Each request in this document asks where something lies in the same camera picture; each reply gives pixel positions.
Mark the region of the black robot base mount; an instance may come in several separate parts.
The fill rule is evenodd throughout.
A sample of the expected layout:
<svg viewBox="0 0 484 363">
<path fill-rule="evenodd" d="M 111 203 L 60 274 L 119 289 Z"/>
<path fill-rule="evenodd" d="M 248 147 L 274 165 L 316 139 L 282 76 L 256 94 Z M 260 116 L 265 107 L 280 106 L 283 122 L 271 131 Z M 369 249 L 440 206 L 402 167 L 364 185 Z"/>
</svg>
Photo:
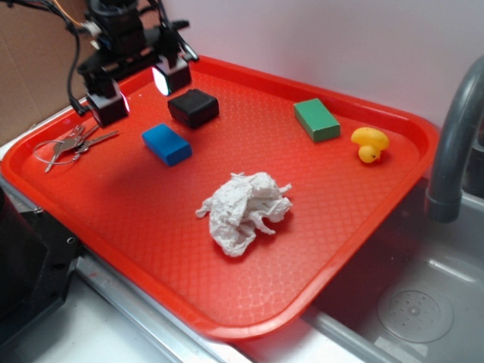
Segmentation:
<svg viewBox="0 0 484 363">
<path fill-rule="evenodd" d="M 43 209 L 20 212 L 1 192 L 1 347 L 61 307 L 79 238 Z"/>
</svg>

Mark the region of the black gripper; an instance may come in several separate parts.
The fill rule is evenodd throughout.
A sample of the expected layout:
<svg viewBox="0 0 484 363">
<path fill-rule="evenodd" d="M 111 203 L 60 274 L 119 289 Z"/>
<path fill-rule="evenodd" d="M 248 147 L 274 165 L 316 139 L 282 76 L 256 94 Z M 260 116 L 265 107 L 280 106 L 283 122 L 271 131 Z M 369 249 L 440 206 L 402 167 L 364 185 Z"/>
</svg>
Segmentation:
<svg viewBox="0 0 484 363">
<path fill-rule="evenodd" d="M 87 1 L 85 25 L 98 49 L 77 72 L 84 78 L 86 99 L 95 121 L 105 128 L 129 115 L 118 85 L 153 65 L 155 85 L 169 96 L 191 83 L 189 62 L 199 61 L 196 51 L 178 31 L 186 20 L 171 21 L 161 1 L 138 8 L 138 1 Z"/>
</svg>

